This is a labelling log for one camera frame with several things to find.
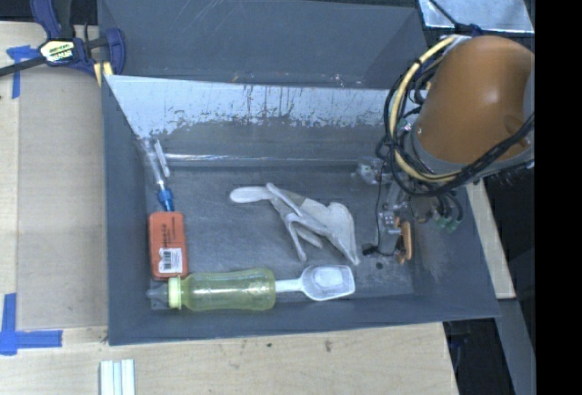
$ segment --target white plastic utensil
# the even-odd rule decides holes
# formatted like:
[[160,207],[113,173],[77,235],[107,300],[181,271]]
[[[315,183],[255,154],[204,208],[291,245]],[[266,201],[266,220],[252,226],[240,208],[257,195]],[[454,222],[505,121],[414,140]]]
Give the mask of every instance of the white plastic utensil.
[[299,279],[277,280],[275,291],[302,291],[314,301],[325,301],[351,295],[356,283],[349,266],[309,266]]

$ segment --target orange box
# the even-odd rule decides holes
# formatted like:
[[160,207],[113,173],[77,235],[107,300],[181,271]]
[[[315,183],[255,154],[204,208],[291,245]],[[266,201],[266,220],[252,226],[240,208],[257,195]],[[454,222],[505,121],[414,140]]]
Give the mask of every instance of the orange box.
[[149,256],[156,280],[188,275],[184,215],[154,212],[149,216]]

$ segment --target barcode label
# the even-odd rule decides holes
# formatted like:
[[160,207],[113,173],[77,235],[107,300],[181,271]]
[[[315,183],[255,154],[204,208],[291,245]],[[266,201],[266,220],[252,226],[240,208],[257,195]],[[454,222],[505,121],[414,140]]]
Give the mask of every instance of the barcode label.
[[182,249],[180,248],[160,248],[160,263],[158,271],[161,274],[181,274],[182,273]]

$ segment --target plastic bottle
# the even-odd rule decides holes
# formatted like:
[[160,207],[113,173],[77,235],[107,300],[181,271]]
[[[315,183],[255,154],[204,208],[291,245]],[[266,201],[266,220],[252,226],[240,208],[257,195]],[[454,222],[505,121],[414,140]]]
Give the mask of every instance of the plastic bottle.
[[170,308],[193,311],[211,309],[266,310],[275,305],[275,276],[268,268],[237,272],[196,272],[185,279],[172,277],[167,284],[147,291],[147,297]]

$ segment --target clamp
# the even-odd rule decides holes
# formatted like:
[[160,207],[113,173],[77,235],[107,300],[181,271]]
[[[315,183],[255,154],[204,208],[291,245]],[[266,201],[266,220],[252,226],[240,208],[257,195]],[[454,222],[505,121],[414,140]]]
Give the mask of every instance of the clamp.
[[94,76],[99,81],[101,65],[91,57],[91,50],[103,46],[109,48],[111,71],[116,75],[123,71],[125,41],[121,30],[107,29],[105,37],[92,41],[86,37],[86,30],[85,41],[75,37],[75,30],[70,22],[72,2],[73,0],[30,0],[33,17],[45,30],[46,41],[37,48],[40,56],[0,68],[0,76],[45,64],[73,68]]

